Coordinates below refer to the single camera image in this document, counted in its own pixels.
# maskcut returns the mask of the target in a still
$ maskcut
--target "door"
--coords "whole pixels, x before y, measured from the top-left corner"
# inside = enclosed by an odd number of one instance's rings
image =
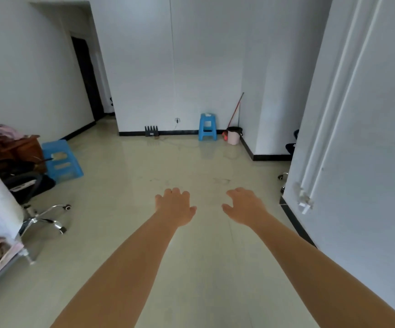
[[[84,39],[72,37],[71,40],[73,41],[74,51],[78,58],[88,100],[91,105],[92,115],[94,120],[98,121],[105,116],[105,112],[103,111],[102,99],[100,98],[96,76],[94,75],[94,68],[89,55],[88,44]]]
[[[395,308],[395,0],[332,1],[283,197]]]

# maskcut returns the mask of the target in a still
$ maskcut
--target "stool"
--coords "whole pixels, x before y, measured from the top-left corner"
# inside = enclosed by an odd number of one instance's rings
[[[205,122],[211,122],[211,125],[205,126]],[[204,136],[212,136],[214,140],[217,140],[216,116],[214,114],[200,114],[199,140],[202,141]]]
[[[76,157],[66,140],[43,143],[41,145],[46,161],[47,175],[56,183],[68,181],[84,175]]]

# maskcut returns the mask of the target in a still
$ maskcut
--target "person's left hand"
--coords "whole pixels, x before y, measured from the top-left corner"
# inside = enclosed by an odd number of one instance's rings
[[[175,187],[166,189],[164,195],[155,196],[155,210],[163,218],[173,222],[177,227],[185,226],[191,221],[197,207],[190,207],[190,193]]]

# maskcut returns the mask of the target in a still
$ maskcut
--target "black door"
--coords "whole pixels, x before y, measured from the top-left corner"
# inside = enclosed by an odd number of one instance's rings
[[[96,76],[94,75],[94,69],[89,56],[88,45],[84,39],[72,37],[71,40],[73,41],[74,51],[76,52],[79,67],[81,68],[82,78],[84,79],[85,89],[91,105],[92,115],[94,116],[94,120],[98,121],[105,116],[105,112],[103,111]]]

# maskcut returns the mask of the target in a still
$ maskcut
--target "floor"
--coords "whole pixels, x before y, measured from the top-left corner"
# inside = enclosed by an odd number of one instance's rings
[[[188,190],[198,211],[173,237],[136,327],[317,327],[260,239],[220,207],[228,189],[243,186],[291,227],[278,205],[277,175],[288,162],[253,162],[220,139],[118,137],[111,119],[70,145],[85,176],[33,201],[38,209],[72,204],[55,212],[69,231],[34,225],[26,235],[36,263],[19,259],[0,278],[0,328],[49,327],[167,187]]]

